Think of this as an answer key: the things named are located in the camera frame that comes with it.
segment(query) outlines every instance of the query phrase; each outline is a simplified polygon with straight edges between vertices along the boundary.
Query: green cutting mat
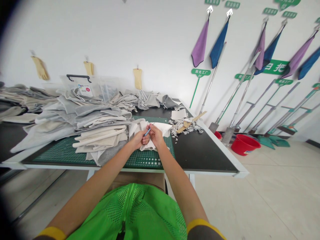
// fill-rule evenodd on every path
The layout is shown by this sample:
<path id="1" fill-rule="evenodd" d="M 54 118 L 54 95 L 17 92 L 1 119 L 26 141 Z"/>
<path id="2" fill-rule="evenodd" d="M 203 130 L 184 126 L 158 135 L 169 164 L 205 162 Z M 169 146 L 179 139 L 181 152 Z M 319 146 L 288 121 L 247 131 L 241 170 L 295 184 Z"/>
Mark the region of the green cutting mat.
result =
<path id="1" fill-rule="evenodd" d="M 133 116 L 134 119 L 144 118 L 146 121 L 168 123 L 166 118 L 156 118 L 156 117 L 138 117 Z M 165 137 L 164 141 L 170 148 L 170 152 L 175 158 L 172 137 Z M 33 162 L 49 162 L 49 163 L 68 163 L 68 164 L 86 164 L 86 165 L 96 165 L 95 161 L 86 160 L 86 153 L 75 153 L 75 148 L 72 147 L 73 143 L 78 141 L 74 140 L 74 137 L 64 138 L 59 141 L 48 151 L 42 153 L 36 157 Z M 124 167 L 127 168 L 154 168 L 163 169 L 159 154 L 156 151 L 140 151 L 136 150 L 128 159 Z"/>

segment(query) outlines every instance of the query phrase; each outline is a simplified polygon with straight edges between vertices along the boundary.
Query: box handle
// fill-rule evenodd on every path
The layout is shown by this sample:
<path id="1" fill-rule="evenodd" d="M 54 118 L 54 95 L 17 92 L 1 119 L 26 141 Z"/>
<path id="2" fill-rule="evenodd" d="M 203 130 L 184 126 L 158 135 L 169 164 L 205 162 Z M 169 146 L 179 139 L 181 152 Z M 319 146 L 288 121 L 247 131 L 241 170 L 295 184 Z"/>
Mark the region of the box handle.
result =
<path id="1" fill-rule="evenodd" d="M 71 82 L 74 82 L 73 80 L 70 79 L 70 77 L 83 77 L 83 78 L 87 78 L 88 79 L 88 82 L 89 83 L 92 83 L 89 79 L 90 77 L 89 76 L 85 76 L 85 75 L 73 75 L 73 74 L 67 74 L 67 78 L 69 78 L 69 80 Z"/>

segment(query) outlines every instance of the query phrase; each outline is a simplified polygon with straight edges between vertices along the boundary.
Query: purple towel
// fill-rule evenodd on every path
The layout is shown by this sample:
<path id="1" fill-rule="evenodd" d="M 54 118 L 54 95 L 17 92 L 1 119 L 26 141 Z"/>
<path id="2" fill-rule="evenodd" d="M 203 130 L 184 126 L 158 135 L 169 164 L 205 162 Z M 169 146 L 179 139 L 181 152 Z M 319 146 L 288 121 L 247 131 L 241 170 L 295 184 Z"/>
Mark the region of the purple towel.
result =
<path id="1" fill-rule="evenodd" d="M 198 41 L 194 46 L 194 49 L 191 54 L 194 67 L 197 67 L 204 60 L 204 54 L 206 51 L 206 44 L 207 44 L 208 26 L 209 26 L 209 18 L 205 23 L 201 31 L 201 34 L 198 38 Z"/>
<path id="2" fill-rule="evenodd" d="M 256 69 L 258 69 L 259 71 L 262 69 L 263 67 L 263 59 L 264 59 L 264 44 L 266 42 L 266 26 L 267 26 L 267 23 L 264 25 L 264 28 L 262 30 L 262 34 L 261 34 L 261 37 L 260 37 L 260 42 L 259 42 L 259 45 L 257 47 L 257 50 L 256 50 L 256 53 L 258 51 L 261 50 L 261 53 L 259 54 L 257 60 L 255 61 L 255 67 Z"/>
<path id="3" fill-rule="evenodd" d="M 281 77 L 281 79 L 284 79 L 286 77 L 290 77 L 292 74 L 294 74 L 294 72 L 297 70 L 299 63 L 301 62 L 303 56 L 306 54 L 310 44 L 312 43 L 316 33 L 293 56 L 293 58 L 291 59 L 289 65 L 288 65 L 286 71 L 284 72 L 284 75 Z"/>

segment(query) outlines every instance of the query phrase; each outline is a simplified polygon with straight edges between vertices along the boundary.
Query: wooden stick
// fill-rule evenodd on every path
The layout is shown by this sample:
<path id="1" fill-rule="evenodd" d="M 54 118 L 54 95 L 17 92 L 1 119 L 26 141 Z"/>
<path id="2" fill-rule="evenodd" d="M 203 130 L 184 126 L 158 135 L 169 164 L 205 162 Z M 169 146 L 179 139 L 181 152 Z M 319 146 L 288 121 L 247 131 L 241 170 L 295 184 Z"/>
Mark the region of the wooden stick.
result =
<path id="1" fill-rule="evenodd" d="M 195 117 L 194 119 L 192 119 L 193 122 L 197 121 L 199 118 L 201 118 L 204 114 L 206 114 L 207 111 L 204 111 L 203 113 L 201 113 L 199 116 Z M 182 133 L 184 130 L 186 130 L 190 125 L 191 123 L 186 123 L 184 122 L 184 126 L 182 128 L 180 128 L 177 133 Z"/>

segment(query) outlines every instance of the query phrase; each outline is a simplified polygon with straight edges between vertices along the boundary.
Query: green dustpan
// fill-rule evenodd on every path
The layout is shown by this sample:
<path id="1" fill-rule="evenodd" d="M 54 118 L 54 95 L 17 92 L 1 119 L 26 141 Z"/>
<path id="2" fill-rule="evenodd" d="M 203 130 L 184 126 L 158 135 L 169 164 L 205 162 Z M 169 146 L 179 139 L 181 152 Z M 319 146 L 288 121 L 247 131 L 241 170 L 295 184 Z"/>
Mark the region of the green dustpan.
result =
<path id="1" fill-rule="evenodd" d="M 258 140 L 260 144 L 265 145 L 269 148 L 275 149 L 274 146 L 272 145 L 271 139 L 264 137 L 264 136 L 258 136 Z"/>
<path id="2" fill-rule="evenodd" d="M 278 137 L 278 136 L 270 136 L 269 137 L 271 142 L 276 145 L 277 147 L 290 147 L 288 141 Z"/>

